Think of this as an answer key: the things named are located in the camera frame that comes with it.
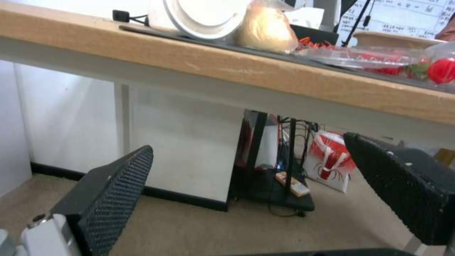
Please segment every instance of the desk leg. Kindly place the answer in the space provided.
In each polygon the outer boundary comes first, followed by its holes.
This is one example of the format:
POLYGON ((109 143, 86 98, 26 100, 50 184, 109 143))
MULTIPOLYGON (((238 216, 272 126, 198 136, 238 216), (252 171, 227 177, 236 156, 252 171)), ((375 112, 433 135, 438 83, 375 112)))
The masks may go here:
POLYGON ((121 155, 131 151, 131 112, 130 112, 130 88, 128 85, 114 83, 115 111, 117 120, 117 138, 121 155))

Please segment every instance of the plastic bag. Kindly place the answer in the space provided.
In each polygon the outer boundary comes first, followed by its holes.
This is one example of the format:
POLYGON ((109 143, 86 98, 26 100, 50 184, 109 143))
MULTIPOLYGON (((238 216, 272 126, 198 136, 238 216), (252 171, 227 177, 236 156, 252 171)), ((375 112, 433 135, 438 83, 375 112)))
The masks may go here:
POLYGON ((346 193, 349 174, 356 166, 340 134, 320 131, 314 136, 303 168, 310 179, 346 193))
POLYGON ((268 7, 269 1, 254 1, 237 33, 237 44, 277 53, 290 53, 298 46, 297 36, 286 15, 268 7))

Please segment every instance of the strawberry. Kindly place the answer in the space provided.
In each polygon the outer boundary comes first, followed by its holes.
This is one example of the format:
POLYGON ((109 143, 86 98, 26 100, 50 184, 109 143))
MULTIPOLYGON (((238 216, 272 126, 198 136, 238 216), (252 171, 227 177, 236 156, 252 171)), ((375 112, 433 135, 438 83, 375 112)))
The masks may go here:
POLYGON ((455 80, 455 59, 440 59, 431 64, 428 77, 436 84, 449 83, 455 80))

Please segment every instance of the wooden desk edge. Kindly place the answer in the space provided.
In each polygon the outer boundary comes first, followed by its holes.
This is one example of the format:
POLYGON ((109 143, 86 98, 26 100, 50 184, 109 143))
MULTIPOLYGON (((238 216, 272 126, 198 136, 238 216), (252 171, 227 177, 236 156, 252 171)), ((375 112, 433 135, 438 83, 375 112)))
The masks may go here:
POLYGON ((0 36, 455 125, 455 95, 450 93, 130 33, 118 25, 0 2, 0 36))

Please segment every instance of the metal part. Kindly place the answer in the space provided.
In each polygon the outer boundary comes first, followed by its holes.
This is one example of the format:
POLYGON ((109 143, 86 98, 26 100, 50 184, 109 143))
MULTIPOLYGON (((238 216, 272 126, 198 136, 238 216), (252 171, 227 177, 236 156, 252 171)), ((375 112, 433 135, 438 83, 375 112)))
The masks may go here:
POLYGON ((27 228, 31 229, 37 227, 50 219, 52 219, 52 215, 49 212, 37 215, 33 217, 29 223, 27 223, 27 228))

